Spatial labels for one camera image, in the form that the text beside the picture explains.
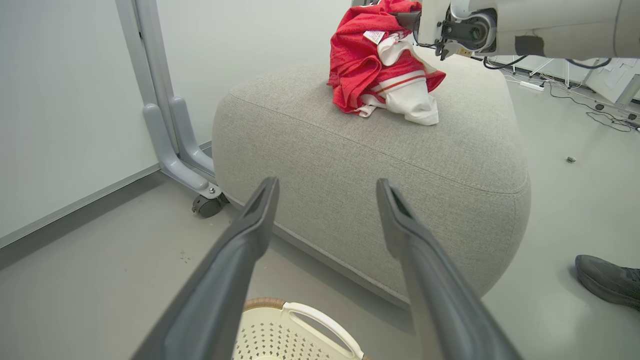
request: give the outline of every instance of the white cloth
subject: white cloth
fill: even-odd
[[[393,33],[378,44],[378,56],[385,66],[396,63],[404,50],[411,51],[414,58],[425,65],[427,72],[435,71],[435,68],[415,55],[413,44],[402,41],[400,35]],[[380,93],[385,102],[381,102],[376,96],[363,94],[360,96],[365,106],[360,107],[358,114],[368,117],[376,108],[387,109],[391,112],[403,114],[406,120],[421,125],[433,125],[438,123],[438,105],[436,99],[429,94],[424,72],[411,72],[402,76],[382,81],[373,88]]]

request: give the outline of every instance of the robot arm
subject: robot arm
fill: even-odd
[[[464,48],[478,56],[640,58],[638,0],[422,0],[397,14],[441,59]]]

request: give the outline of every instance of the red cloth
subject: red cloth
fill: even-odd
[[[365,31],[384,31],[382,40],[391,33],[411,34],[389,13],[420,11],[422,5],[409,0],[380,0],[377,5],[354,6],[344,15],[331,37],[331,69],[327,85],[333,87],[333,103],[345,113],[363,105],[360,95],[380,81],[425,70],[409,51],[403,51],[398,61],[384,66],[378,57],[378,46],[364,37]],[[433,91],[443,80],[440,71],[426,74],[427,88]]]

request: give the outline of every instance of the baseboard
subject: baseboard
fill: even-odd
[[[56,221],[57,219],[64,217],[65,215],[71,214],[72,212],[74,212],[75,210],[78,210],[79,208],[82,208],[83,206],[86,206],[96,200],[98,200],[101,197],[107,196],[110,193],[121,189],[125,186],[127,186],[128,184],[133,183],[135,180],[141,179],[142,177],[145,177],[153,172],[156,172],[160,170],[160,166],[158,164],[152,165],[148,168],[146,168],[145,170],[139,171],[129,177],[126,177],[120,181],[118,181],[117,183],[111,184],[109,186],[107,186],[104,189],[98,190],[95,193],[87,196],[87,197],[83,197],[82,199],[73,202],[67,206],[65,206],[64,208],[61,208],[60,210],[54,211],[51,214],[36,220],[32,223],[30,223],[27,226],[21,227],[20,229],[9,233],[5,236],[3,236],[2,238],[0,238],[0,249],[11,244],[12,242],[19,240],[20,238],[27,236],[28,234],[31,234],[32,232],[38,230],[41,227],[44,227],[46,225],[51,224],[52,222]]]
[[[205,142],[202,145],[200,145],[200,150],[206,150],[208,148],[211,147],[211,141]]]

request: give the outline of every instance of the upholstered cushion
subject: upholstered cushion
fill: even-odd
[[[386,250],[375,184],[393,180],[479,295],[505,271],[529,217],[527,165],[499,71],[419,53],[447,78],[433,92],[440,123],[377,109],[344,114],[328,64],[298,65],[239,85],[218,105],[216,179],[244,204],[266,176],[281,181],[276,233],[363,286],[406,302]]]

